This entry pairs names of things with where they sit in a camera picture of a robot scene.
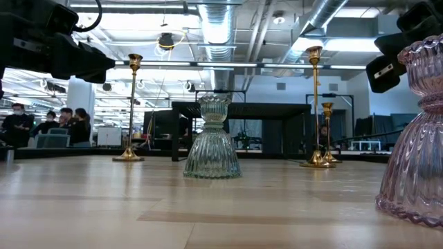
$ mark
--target black table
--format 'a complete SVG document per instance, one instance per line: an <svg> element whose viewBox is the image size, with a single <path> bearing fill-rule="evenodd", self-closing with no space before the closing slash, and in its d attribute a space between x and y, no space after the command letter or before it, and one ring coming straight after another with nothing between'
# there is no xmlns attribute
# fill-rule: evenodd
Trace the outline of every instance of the black table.
<svg viewBox="0 0 443 249"><path fill-rule="evenodd" d="M172 134L172 161L179 161L179 118L180 114L188 119L188 152L192 147L192 120L201 118L200 104L197 102L172 102L172 112L176 129ZM288 120L302 115L305 124L306 155L312 155L311 105L310 104L267 104L267 103L231 103L228 106L227 119L245 120L281 120L283 156L288 158Z"/></svg>

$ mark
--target ribbed glass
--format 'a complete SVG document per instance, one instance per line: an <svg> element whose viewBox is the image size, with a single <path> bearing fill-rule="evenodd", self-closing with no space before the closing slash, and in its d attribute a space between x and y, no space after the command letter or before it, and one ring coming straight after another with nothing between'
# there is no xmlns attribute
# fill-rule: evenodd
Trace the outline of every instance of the ribbed glass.
<svg viewBox="0 0 443 249"><path fill-rule="evenodd" d="M424 111L395 144L377 207L413 223L443 226L443 35L406 47L399 61Z"/></svg>
<svg viewBox="0 0 443 249"><path fill-rule="evenodd" d="M231 139L222 129L230 100L225 95L207 95L199 103L204 130L192 145L183 175L210 179L242 176Z"/></svg>

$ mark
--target desk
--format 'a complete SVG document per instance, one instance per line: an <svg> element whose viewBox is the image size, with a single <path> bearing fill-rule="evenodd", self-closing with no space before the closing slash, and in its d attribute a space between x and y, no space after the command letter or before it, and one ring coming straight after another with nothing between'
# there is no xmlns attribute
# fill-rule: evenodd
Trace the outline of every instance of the desk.
<svg viewBox="0 0 443 249"><path fill-rule="evenodd" d="M441 228L376 210L385 163L240 164L243 178L209 181L165 157L21 160L0 168L0 248L442 249Z"/></svg>
<svg viewBox="0 0 443 249"><path fill-rule="evenodd" d="M182 114L188 119L188 131L192 131L192 120L201 118L200 104L197 102L172 102L172 112L176 129L172 134L172 161L179 160L179 118ZM287 158L289 140L286 135L290 119L302 115L305 124L307 159L312 155L311 105L310 104L265 104L265 103L231 103L228 106L227 119L245 120L281 120L283 156ZM192 132L188 132L188 152L192 147Z"/></svg>
<svg viewBox="0 0 443 249"><path fill-rule="evenodd" d="M381 143L380 141L352 141L351 145L359 144L359 151L361 151L361 144L368 144L368 149L372 150L372 144L376 143L379 146L379 151L381 151Z"/></svg>

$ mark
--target black frame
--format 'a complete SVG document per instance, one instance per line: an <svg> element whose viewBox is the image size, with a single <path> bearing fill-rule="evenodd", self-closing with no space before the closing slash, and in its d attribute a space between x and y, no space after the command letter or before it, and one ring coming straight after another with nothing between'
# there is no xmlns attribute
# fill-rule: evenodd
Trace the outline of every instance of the black frame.
<svg viewBox="0 0 443 249"><path fill-rule="evenodd" d="M288 137L286 135L287 130L287 123L290 119L303 114L303 122L304 122L304 128L305 128L305 140L306 140L306 159L311 158L312 156L312 137L310 136L311 133L311 105L310 104L265 104L265 103L231 103L230 107L232 108L240 108L242 105L249 105L251 107L276 107L278 106L287 107L287 106L298 106L296 111L293 113L290 113L286 116L245 116L245 115L231 115L228 118L229 119L249 119L249 120L281 120L282 121L282 143L283 143L283 158L288 159L289 153L288 153ZM186 110L192 109L193 111L198 111L198 113L186 113ZM196 102L172 102L172 112L174 116L174 123L176 126L176 129L174 130L174 133L172 134L172 153L171 153L171 160L173 162L179 161L179 116L180 114L184 115L188 120L188 131L192 131L192 120L193 118L199 118L200 116L200 109L199 104ZM192 147L192 132L188 132L188 153Z"/></svg>

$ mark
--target metal stand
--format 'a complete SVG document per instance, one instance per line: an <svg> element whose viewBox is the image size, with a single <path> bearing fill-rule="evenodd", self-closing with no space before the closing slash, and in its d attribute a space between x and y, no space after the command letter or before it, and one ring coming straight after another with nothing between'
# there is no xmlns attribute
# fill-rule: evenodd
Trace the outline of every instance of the metal stand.
<svg viewBox="0 0 443 249"><path fill-rule="evenodd" d="M314 114L316 118L316 150L314 151L314 154L312 155L311 160L307 161L306 163L300 164L301 167L314 167L314 168L333 168L335 165L327 162L323 159L321 156L321 152L318 145L318 93L317 93L317 86L320 85L318 82L318 61L320 61L320 54L321 54L322 47L321 46L313 46L311 48L308 48L306 50L307 53L309 53L309 63L312 64L314 69Z"/></svg>
<svg viewBox="0 0 443 249"><path fill-rule="evenodd" d="M326 127L327 127L327 149L323 159L329 163L342 163L340 160L337 160L335 159L335 157L333 157L333 155L331 154L331 150L329 149L331 146L330 125L331 125L332 105L334 105L334 103L327 102L327 103L322 103L321 105L323 106L323 114L325 114L326 116Z"/></svg>
<svg viewBox="0 0 443 249"><path fill-rule="evenodd" d="M116 162L140 162L144 161L144 158L138 157L134 150L132 149L132 125L134 119L134 96L136 93L136 76L137 70L140 68L140 63L143 57L137 54L129 55L129 67L132 69L132 92L131 92L131 112L129 115L129 141L127 143L127 147L125 152L119 157L112 158L113 161Z"/></svg>

